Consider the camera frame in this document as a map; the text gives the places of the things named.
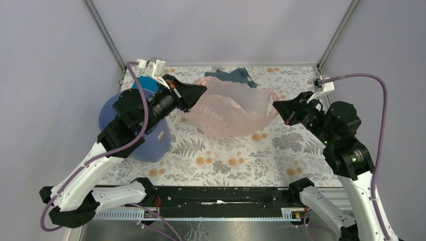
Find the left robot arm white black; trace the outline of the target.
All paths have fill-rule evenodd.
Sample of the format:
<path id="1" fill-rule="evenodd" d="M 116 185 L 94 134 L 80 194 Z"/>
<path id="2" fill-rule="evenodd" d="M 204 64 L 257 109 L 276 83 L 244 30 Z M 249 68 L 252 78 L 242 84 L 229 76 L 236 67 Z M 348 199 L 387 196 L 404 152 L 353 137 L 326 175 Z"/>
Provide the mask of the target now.
<path id="1" fill-rule="evenodd" d="M 40 189 L 46 204 L 40 220 L 42 230 L 77 228 L 102 211 L 135 203 L 150 206 L 155 202 L 155 188 L 147 178 L 102 189 L 96 189 L 96 185 L 105 173 L 145 142 L 146 132 L 175 109 L 189 112 L 207 90 L 204 85 L 183 83 L 169 74 L 161 80 L 163 84 L 150 99 L 140 83 L 135 90 L 121 92 L 114 103 L 116 117 L 99 133 L 86 157 L 62 182 Z"/>

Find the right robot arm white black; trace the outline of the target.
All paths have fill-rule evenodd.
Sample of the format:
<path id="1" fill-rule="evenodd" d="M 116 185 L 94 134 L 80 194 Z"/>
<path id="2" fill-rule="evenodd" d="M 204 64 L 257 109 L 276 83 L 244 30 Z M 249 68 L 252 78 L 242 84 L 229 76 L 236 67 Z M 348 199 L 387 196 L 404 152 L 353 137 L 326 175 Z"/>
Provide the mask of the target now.
<path id="1" fill-rule="evenodd" d="M 286 125 L 303 125 L 324 144 L 325 161 L 342 184 L 353 213 L 342 211 L 306 178 L 290 184 L 290 204 L 307 206 L 339 240 L 398 240 L 372 186 L 375 166 L 371 155 L 356 138 L 361 124 L 356 109 L 350 103 L 336 101 L 328 110 L 319 110 L 319 102 L 311 96 L 312 92 L 303 92 L 273 106 Z"/>

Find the pink plastic trash bag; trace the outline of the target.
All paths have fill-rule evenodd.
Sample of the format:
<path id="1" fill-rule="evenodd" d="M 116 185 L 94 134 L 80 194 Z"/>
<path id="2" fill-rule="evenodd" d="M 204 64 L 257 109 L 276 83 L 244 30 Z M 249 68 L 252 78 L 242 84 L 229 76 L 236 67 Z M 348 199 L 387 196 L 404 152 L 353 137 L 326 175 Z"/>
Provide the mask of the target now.
<path id="1" fill-rule="evenodd" d="M 183 117 L 209 137 L 242 137 L 268 126 L 278 115 L 272 90 L 221 81 L 208 76 L 195 81 L 206 92 Z"/>

